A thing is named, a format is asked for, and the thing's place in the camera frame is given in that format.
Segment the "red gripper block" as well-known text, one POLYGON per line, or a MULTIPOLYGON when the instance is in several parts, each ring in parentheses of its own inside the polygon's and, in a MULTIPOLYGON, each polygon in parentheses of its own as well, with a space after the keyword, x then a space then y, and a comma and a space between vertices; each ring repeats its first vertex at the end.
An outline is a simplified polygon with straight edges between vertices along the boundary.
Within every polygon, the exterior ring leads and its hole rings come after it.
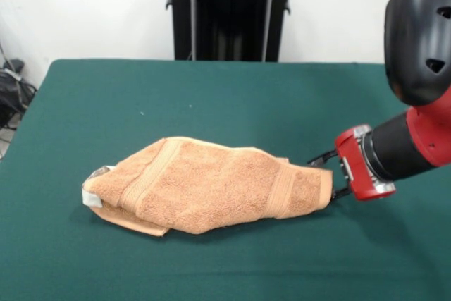
POLYGON ((354 194, 357 200, 380 199, 395 193, 395 184, 378 178, 368 165, 364 155, 363 141, 371 132, 367 124, 357 125, 335 139, 335 149, 327 151, 307 162, 309 166, 323 166, 330 159, 340 158, 348 187, 332 189, 331 201, 354 194))

